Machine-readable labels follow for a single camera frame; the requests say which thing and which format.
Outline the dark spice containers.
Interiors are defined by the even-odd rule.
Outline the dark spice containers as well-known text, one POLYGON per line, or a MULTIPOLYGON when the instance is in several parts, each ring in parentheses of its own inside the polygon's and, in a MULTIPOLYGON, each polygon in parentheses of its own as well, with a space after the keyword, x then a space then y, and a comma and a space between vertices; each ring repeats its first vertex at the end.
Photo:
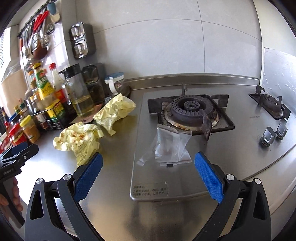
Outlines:
POLYGON ((85 66, 82 68, 82 76, 94 104, 102 104, 108 95, 104 82, 104 65, 95 63, 85 66))

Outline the left burner grate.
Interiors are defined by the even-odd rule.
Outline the left burner grate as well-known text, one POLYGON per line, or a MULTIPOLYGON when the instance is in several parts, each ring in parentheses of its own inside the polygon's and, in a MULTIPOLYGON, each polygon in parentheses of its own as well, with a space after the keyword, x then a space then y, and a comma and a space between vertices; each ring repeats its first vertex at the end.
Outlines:
POLYGON ((187 87, 182 84, 182 94, 149 99, 150 114, 158 116, 158 123, 178 131, 203 135, 206 140, 210 134, 231 131, 235 128, 227 116, 229 95, 186 94, 187 87))

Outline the clear plastic bag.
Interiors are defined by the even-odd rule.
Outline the clear plastic bag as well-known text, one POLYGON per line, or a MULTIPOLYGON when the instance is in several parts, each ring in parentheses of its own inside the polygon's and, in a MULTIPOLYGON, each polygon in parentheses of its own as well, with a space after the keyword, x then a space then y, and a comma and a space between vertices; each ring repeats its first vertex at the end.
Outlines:
POLYGON ((173 167, 191 163, 192 158, 186 149, 191 137, 191 131, 176 130, 171 126, 158 124, 152 144, 137 164, 144 166, 146 162, 154 161, 161 167, 173 167))

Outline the glass jar blue lid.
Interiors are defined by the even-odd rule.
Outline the glass jar blue lid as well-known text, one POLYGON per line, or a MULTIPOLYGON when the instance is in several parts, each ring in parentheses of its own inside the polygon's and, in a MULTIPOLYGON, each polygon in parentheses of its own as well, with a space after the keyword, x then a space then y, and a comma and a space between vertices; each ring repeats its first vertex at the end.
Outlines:
POLYGON ((125 93, 125 77, 123 72, 117 72, 107 75, 104 78, 104 82, 109 88, 112 95, 118 95, 125 93))

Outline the brown wooden ladle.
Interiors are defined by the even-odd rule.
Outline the brown wooden ladle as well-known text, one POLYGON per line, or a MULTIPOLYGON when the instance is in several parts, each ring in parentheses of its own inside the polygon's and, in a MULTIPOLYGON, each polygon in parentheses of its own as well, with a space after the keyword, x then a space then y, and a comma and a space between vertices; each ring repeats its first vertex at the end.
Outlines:
POLYGON ((48 49, 42 45, 41 38, 38 34, 34 35, 33 41, 35 44, 35 47, 32 50, 33 57, 35 60, 41 60, 47 55, 48 49))

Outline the green label seasoning bottle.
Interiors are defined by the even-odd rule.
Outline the green label seasoning bottle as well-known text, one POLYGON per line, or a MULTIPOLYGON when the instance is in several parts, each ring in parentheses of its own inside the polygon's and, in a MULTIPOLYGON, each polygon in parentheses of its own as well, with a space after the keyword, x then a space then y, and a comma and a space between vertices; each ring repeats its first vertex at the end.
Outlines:
POLYGON ((33 70, 36 77, 39 97, 49 117, 52 120, 55 118, 59 118, 61 120, 65 115, 65 110, 55 94, 55 89, 44 73, 41 63, 35 63, 33 70))

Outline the right stove knob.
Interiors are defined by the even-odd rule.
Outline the right stove knob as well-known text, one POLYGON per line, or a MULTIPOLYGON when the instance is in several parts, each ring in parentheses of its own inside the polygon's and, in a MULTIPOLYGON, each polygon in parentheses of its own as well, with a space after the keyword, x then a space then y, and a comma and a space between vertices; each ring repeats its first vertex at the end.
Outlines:
POLYGON ((280 123, 276 129, 276 135, 277 137, 282 140, 286 134, 287 134, 287 127, 285 126, 284 123, 280 123))

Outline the glass oil dispenser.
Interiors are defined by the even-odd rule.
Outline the glass oil dispenser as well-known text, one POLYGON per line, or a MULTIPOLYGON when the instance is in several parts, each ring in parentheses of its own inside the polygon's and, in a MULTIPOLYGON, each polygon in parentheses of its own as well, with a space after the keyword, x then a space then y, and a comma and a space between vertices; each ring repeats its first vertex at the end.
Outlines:
POLYGON ((65 87, 79 117, 87 117, 94 111, 94 102, 84 82, 80 65, 74 64, 60 71, 65 77, 65 87))

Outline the black utensil rail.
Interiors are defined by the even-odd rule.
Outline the black utensil rail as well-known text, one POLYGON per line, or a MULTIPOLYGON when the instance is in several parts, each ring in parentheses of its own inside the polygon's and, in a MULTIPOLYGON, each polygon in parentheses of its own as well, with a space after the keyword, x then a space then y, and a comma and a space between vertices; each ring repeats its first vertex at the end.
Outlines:
POLYGON ((18 25, 17 38, 20 38, 22 36, 22 33, 26 29, 26 27, 30 25, 31 22, 35 20, 37 15, 43 12, 47 8, 47 5, 51 2, 52 1, 29 1, 29 3, 22 8, 25 15, 18 25))

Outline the steel gas stove top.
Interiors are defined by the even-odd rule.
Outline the steel gas stove top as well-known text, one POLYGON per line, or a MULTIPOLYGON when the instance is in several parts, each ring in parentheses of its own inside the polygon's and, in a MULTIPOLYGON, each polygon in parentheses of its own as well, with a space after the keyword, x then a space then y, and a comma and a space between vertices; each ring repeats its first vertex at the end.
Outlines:
MULTIPOLYGON (((227 94, 229 99, 225 112, 234 123, 234 129, 213 132, 208 140, 203 135, 192 136, 186 145, 191 157, 203 152, 225 173, 243 180, 270 167, 295 147, 295 113, 291 113, 285 122, 287 134, 282 140, 275 140, 269 147, 261 144, 260 138, 266 128, 276 130, 280 121, 250 97, 254 91, 253 86, 243 85, 189 88, 189 94, 227 94)), ((143 165, 138 164, 140 158, 151 150, 157 134, 158 116, 149 112, 148 101, 180 93, 178 89, 157 90, 142 97, 130 187, 130 197, 135 201, 189 198, 207 191, 193 163, 166 167, 151 159, 143 165)))

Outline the red kitchen scissors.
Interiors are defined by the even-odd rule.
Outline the red kitchen scissors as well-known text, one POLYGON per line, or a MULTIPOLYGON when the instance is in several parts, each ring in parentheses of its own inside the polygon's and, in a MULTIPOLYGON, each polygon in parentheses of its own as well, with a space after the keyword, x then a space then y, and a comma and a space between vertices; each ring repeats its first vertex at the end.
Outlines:
POLYGON ((35 20, 35 23, 33 25, 33 34, 37 32, 37 30, 41 27, 44 20, 46 20, 47 16, 49 14, 49 11, 46 10, 42 14, 37 16, 37 19, 35 20))

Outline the blue handled rice scoop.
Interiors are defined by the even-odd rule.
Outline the blue handled rice scoop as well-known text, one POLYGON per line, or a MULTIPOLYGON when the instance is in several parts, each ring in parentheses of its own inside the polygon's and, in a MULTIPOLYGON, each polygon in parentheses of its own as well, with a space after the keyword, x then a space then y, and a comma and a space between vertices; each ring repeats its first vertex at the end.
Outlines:
POLYGON ((57 10, 56 4, 54 1, 50 1, 47 5, 47 9, 49 11, 50 19, 53 23, 57 23, 60 21, 60 14, 57 10))

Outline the red cap vinegar bottle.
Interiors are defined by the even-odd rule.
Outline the red cap vinegar bottle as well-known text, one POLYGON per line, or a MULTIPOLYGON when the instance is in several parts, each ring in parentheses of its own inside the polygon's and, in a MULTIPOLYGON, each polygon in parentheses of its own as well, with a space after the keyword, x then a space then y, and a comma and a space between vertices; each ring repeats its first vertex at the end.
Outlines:
POLYGON ((51 71, 51 75, 53 79, 53 87, 55 89, 55 94, 57 98, 60 100, 63 108, 65 108, 65 110, 68 110, 67 100, 64 94, 64 90, 62 88, 62 86, 64 85, 64 80, 60 77, 57 71, 56 63, 51 63, 49 65, 49 69, 51 71))

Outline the yellow printed wrapper paper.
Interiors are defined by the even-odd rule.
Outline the yellow printed wrapper paper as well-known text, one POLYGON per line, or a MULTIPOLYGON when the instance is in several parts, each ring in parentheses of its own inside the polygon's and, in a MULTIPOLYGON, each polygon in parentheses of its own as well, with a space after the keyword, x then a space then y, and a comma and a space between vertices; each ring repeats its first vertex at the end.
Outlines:
POLYGON ((76 157, 77 166, 86 164, 99 149, 99 139, 104 137, 100 127, 94 124, 75 123, 62 130, 53 139, 53 147, 60 151, 72 151, 76 157))

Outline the yellow lid sauce jar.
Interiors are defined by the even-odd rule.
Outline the yellow lid sauce jar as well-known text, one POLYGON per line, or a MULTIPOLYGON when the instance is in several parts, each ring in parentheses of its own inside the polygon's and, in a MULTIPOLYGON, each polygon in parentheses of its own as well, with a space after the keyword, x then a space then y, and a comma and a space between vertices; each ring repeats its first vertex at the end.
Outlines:
POLYGON ((30 115, 23 118, 20 122, 20 127, 30 143, 34 144, 40 138, 40 132, 30 115))

